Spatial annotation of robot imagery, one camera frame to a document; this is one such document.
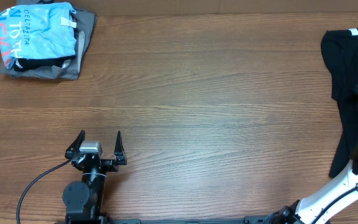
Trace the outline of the black t-shirt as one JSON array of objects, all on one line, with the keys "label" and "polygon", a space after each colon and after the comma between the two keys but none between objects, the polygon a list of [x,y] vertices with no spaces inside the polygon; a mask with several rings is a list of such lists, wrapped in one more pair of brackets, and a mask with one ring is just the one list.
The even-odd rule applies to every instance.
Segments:
[{"label": "black t-shirt", "polygon": [[331,98],[337,102],[342,134],[329,171],[334,178],[346,166],[358,143],[358,28],[328,30],[321,55],[331,74]]}]

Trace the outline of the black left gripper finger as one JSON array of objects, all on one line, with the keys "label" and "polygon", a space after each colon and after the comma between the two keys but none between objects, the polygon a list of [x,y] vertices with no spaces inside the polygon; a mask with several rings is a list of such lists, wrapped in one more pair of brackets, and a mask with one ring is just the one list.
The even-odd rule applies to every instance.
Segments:
[{"label": "black left gripper finger", "polygon": [[116,164],[117,165],[126,165],[127,164],[127,157],[124,150],[124,146],[122,143],[122,134],[121,131],[117,132],[116,144],[114,148],[114,155],[116,157]]},{"label": "black left gripper finger", "polygon": [[72,159],[74,154],[79,151],[81,143],[85,140],[85,130],[82,129],[77,138],[70,144],[65,151],[65,158]]}]

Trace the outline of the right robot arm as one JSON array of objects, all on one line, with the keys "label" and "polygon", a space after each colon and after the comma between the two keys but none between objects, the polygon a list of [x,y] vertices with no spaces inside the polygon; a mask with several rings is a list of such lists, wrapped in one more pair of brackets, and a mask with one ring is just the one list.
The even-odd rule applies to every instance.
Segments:
[{"label": "right robot arm", "polygon": [[284,206],[265,218],[264,223],[326,223],[358,200],[358,143],[340,173],[313,195]]}]

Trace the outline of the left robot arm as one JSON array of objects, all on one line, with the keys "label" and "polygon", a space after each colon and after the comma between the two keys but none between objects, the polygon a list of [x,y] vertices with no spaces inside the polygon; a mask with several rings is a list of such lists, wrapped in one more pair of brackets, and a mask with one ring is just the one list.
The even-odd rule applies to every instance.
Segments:
[{"label": "left robot arm", "polygon": [[82,172],[81,180],[68,184],[62,195],[66,206],[66,223],[111,223],[108,213],[102,212],[104,188],[108,172],[117,172],[127,164],[119,131],[113,159],[102,158],[98,141],[86,141],[82,130],[65,152],[72,166]]}]

